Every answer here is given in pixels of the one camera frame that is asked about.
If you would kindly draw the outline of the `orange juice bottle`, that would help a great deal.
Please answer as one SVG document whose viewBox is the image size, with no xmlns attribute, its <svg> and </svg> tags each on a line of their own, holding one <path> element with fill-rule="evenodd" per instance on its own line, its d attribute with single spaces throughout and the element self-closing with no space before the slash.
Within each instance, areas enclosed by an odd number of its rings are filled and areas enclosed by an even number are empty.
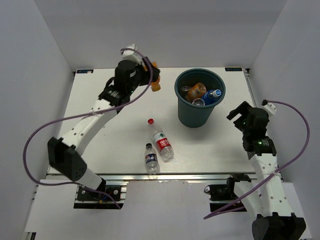
<svg viewBox="0 0 320 240">
<path fill-rule="evenodd" d="M 188 90 L 186 98 L 189 101 L 193 101 L 195 99 L 201 98 L 206 92 L 206 86 L 203 83 L 198 82 Z"/>
<path fill-rule="evenodd" d="M 161 77 L 160 77 L 160 70 L 158 69 L 158 65 L 157 65 L 156 62 L 153 61 L 153 62 L 152 62 L 152 65 L 158 70 L 158 73 L 156 74 L 157 80 L 154 81 L 154 82 L 152 82 L 151 85 L 150 85 L 150 87 L 151 87 L 151 90 L 152 90 L 153 92 L 157 92 L 157 91 L 159 91 L 159 90 L 161 89 L 161 86 L 160 86 L 160 79 L 161 79 Z"/>
</svg>

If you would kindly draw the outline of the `tall blue label water bottle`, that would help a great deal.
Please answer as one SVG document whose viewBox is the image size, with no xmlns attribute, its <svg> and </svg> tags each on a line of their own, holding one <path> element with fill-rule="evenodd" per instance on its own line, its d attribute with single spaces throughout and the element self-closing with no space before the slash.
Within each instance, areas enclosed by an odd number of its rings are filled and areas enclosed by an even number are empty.
<svg viewBox="0 0 320 240">
<path fill-rule="evenodd" d="M 204 101 L 204 104 L 207 105 L 211 105 L 214 104 L 215 102 L 217 102 L 220 97 L 222 95 L 221 90 L 216 89 L 216 90 L 209 90 L 207 91 L 202 97 L 201 99 Z"/>
</svg>

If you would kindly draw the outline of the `red label water bottle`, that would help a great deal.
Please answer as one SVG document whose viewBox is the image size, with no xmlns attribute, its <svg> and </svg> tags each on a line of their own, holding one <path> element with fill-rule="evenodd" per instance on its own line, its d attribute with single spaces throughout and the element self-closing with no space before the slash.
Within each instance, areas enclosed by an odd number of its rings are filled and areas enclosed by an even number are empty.
<svg viewBox="0 0 320 240">
<path fill-rule="evenodd" d="M 174 150 L 165 135 L 163 129 L 153 118 L 147 120 L 148 123 L 148 134 L 152 142 L 156 145 L 157 150 L 165 161 L 174 158 Z"/>
</svg>

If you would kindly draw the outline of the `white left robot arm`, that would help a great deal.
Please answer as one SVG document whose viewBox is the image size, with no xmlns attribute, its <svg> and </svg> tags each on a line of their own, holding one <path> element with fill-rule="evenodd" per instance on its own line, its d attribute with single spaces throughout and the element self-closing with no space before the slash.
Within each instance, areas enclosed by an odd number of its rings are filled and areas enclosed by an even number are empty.
<svg viewBox="0 0 320 240">
<path fill-rule="evenodd" d="M 82 154 L 103 126 L 130 101 L 137 87 L 160 81 L 157 64 L 152 62 L 148 67 L 149 63 L 147 57 L 142 63 L 121 60 L 114 76 L 98 95 L 89 116 L 83 117 L 60 138 L 52 137 L 47 143 L 49 165 L 71 181 L 88 188 L 88 193 L 96 200 L 105 196 L 106 181 L 88 168 Z"/>
</svg>

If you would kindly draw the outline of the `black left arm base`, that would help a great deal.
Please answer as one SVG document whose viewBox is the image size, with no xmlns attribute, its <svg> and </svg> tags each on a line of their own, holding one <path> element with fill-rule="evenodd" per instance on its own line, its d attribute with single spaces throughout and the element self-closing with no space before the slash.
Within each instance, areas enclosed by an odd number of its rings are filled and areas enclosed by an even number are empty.
<svg viewBox="0 0 320 240">
<path fill-rule="evenodd" d="M 73 208 L 83 210 L 120 210 L 125 202 L 127 193 L 125 181 L 107 181 L 105 192 L 110 195 L 98 194 L 79 186 L 76 190 Z"/>
</svg>

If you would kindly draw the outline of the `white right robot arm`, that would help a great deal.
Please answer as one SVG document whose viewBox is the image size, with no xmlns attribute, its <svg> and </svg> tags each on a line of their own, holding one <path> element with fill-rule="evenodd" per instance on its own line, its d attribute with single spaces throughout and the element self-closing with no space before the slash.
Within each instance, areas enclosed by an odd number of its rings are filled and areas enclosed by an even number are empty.
<svg viewBox="0 0 320 240">
<path fill-rule="evenodd" d="M 307 228 L 305 219 L 298 217 L 290 206 L 277 172 L 277 151 L 272 139 L 267 136 L 267 125 L 277 108 L 264 102 L 253 107 L 242 102 L 227 116 L 235 120 L 234 126 L 242 132 L 242 145 L 254 168 L 258 184 L 250 180 L 235 179 L 225 188 L 226 195 L 242 204 L 253 217 L 252 236 L 255 240 L 299 240 Z"/>
</svg>

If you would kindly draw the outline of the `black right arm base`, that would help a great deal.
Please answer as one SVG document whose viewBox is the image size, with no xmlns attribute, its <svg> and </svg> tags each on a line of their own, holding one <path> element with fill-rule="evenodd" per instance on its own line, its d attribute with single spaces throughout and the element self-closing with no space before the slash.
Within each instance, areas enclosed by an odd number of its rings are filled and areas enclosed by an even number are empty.
<svg viewBox="0 0 320 240">
<path fill-rule="evenodd" d="M 238 198 L 234 193 L 235 183 L 237 182 L 251 183 L 252 180 L 244 173 L 236 173 L 231 174 L 224 184 L 210 184 L 204 188 L 204 193 L 210 196 L 209 206 L 211 212 Z"/>
</svg>

